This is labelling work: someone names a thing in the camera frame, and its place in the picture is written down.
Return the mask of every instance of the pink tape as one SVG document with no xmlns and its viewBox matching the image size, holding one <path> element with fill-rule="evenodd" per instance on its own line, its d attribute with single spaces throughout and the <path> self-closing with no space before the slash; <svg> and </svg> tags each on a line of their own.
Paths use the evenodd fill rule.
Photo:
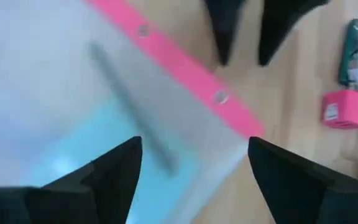
<svg viewBox="0 0 358 224">
<path fill-rule="evenodd" d="M 137 44 L 138 48 L 163 67 L 179 84 L 201 100 L 226 124 L 245 138 L 263 135 L 262 125 L 232 95 L 223 104 L 215 100 L 219 91 L 230 92 L 200 64 L 187 56 L 166 35 L 150 25 L 123 0 L 87 0 Z M 147 25 L 147 38 L 139 37 L 139 27 Z"/>
</svg>

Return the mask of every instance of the pink object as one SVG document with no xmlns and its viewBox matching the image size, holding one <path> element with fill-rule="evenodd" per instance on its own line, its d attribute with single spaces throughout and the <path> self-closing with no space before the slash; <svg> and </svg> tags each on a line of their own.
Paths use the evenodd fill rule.
<svg viewBox="0 0 358 224">
<path fill-rule="evenodd" d="M 179 49 L 166 35 L 146 21 L 123 0 L 87 0 L 117 25 L 138 48 L 165 68 L 179 84 L 215 112 L 226 124 L 245 138 L 263 135 L 262 125 L 232 94 L 224 103 L 216 102 L 216 93 L 230 91 L 207 69 Z M 139 28 L 147 36 L 139 37 Z"/>
<path fill-rule="evenodd" d="M 358 128 L 358 92 L 340 90 L 325 95 L 322 120 L 331 128 Z"/>
</svg>

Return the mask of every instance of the wooden floor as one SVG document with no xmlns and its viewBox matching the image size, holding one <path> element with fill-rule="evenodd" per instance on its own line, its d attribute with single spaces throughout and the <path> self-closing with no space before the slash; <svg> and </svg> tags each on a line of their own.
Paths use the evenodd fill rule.
<svg viewBox="0 0 358 224">
<path fill-rule="evenodd" d="M 346 24 L 358 1 L 331 0 L 297 23 L 267 68 L 257 65 L 262 0 L 242 11 L 229 66 L 217 66 L 201 0 L 128 0 L 178 45 L 215 71 L 265 126 L 264 138 L 303 157 L 358 178 L 358 131 L 319 122 L 321 97 L 336 82 Z M 247 157 L 194 223 L 274 223 Z"/>
</svg>

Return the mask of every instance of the metal rivet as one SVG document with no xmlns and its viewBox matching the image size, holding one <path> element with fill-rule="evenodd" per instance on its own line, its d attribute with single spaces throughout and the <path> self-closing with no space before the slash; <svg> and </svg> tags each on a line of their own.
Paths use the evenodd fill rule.
<svg viewBox="0 0 358 224">
<path fill-rule="evenodd" d="M 215 102 L 219 104 L 224 104 L 229 99 L 229 95 L 225 91 L 220 90 L 215 93 L 214 99 Z"/>
<path fill-rule="evenodd" d="M 149 35 L 149 27 L 146 24 L 139 26 L 139 37 L 147 37 Z"/>
</svg>

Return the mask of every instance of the white cable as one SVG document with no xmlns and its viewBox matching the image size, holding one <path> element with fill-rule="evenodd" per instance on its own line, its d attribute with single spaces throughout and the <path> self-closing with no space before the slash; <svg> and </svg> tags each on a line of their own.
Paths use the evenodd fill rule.
<svg viewBox="0 0 358 224">
<path fill-rule="evenodd" d="M 356 87 L 358 90 L 358 60 L 352 60 L 349 63 L 349 70 L 347 71 L 349 74 L 350 81 L 356 83 Z"/>
</svg>

